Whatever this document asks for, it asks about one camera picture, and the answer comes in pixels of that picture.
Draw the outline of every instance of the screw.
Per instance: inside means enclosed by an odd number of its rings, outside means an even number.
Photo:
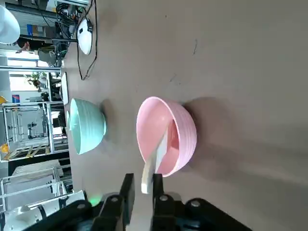
[[[166,201],[166,200],[168,200],[168,197],[166,195],[162,195],[162,196],[160,196],[159,200]]]
[[[200,202],[199,201],[191,201],[191,205],[192,207],[199,207],[200,206]]]
[[[79,204],[79,205],[77,206],[78,209],[82,209],[82,208],[84,208],[84,207],[85,207],[84,204]]]
[[[112,202],[116,202],[116,201],[117,201],[117,198],[116,198],[116,197],[113,197],[113,198],[111,198],[111,201],[112,201]]]

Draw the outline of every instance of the pink bowl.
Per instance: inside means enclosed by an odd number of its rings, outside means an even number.
[[[137,115],[137,141],[144,161],[157,147],[172,120],[179,145],[178,149],[170,148],[162,160],[157,172],[164,177],[180,170],[192,157],[197,144],[196,126],[183,106],[154,96],[142,103]]]

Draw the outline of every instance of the mint green bowl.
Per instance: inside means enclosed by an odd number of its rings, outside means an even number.
[[[72,99],[70,114],[70,130],[77,154],[99,145],[107,130],[105,116],[99,108],[88,101]]]

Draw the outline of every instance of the person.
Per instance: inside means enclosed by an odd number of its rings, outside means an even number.
[[[40,48],[52,46],[52,44],[45,43],[41,40],[30,40],[22,37],[19,37],[19,39],[15,43],[13,43],[13,45],[16,44],[18,44],[18,46],[20,47],[20,50],[16,53],[21,53],[22,51],[37,51]]]

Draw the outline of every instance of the bowl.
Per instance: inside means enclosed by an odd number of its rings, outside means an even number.
[[[72,99],[68,119],[77,154],[86,153],[100,144],[106,134],[105,116],[85,100]]]
[[[71,120],[68,111],[66,111],[66,120],[67,120],[66,127],[68,128],[68,130],[71,130]]]
[[[146,162],[170,123],[173,123],[177,135],[177,150],[170,148],[163,157],[157,173],[163,177],[184,167],[191,159],[197,144],[197,131],[192,117],[177,102],[158,97],[147,98],[139,108],[137,115],[137,141],[143,160]]]

